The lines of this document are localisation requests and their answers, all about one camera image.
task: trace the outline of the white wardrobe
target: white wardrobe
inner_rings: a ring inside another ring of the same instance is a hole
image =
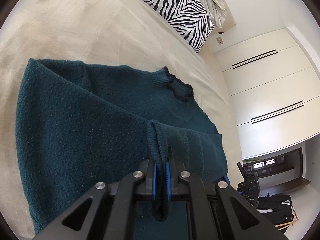
[[[243,159],[320,133],[320,80],[281,29],[215,54],[236,113]]]

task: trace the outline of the wooden shelf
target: wooden shelf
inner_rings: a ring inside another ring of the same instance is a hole
[[[307,180],[305,178],[296,178],[288,182],[281,183],[279,185],[262,188],[260,191],[260,197],[267,196],[268,192],[270,196],[276,195],[279,193],[288,193],[292,190],[298,189],[308,184],[310,184],[310,180]]]
[[[261,179],[261,178],[269,177],[269,176],[272,176],[272,175],[280,174],[280,173],[286,172],[286,171],[291,171],[293,169],[294,169],[294,166],[291,166],[291,167],[285,168],[285,169],[283,169],[281,171],[276,171],[276,172],[273,172],[273,173],[260,175],[260,176],[257,177],[257,179]]]

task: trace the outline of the bed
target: bed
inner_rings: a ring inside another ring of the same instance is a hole
[[[15,111],[29,58],[82,60],[170,72],[194,89],[198,105],[222,134],[228,177],[236,187],[242,161],[236,122],[219,63],[204,44],[197,54],[142,0],[20,0],[0,30],[0,210],[17,236],[34,229],[15,149]]]

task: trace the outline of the metal screw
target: metal screw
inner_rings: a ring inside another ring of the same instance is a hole
[[[219,181],[218,187],[219,188],[226,188],[226,187],[228,187],[228,183],[226,183],[225,181]]]
[[[190,177],[190,172],[189,172],[189,171],[182,171],[182,172],[180,173],[180,175],[181,175],[181,177],[183,177],[183,178],[188,178],[188,177]]]
[[[96,188],[97,189],[103,189],[106,186],[106,184],[104,182],[98,182],[96,184]]]
[[[142,171],[135,171],[135,172],[133,173],[133,176],[134,176],[135,178],[140,178],[140,177],[142,177],[142,175],[143,175]]]

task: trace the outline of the knit fabric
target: knit fabric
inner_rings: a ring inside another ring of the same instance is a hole
[[[36,233],[96,182],[119,181],[150,155],[158,176],[152,214],[166,220],[168,147],[205,181],[228,172],[221,134],[195,102],[192,87],[166,67],[151,73],[30,59],[18,96],[16,144]],[[135,236],[143,239],[139,230],[150,221],[137,216],[136,223]]]

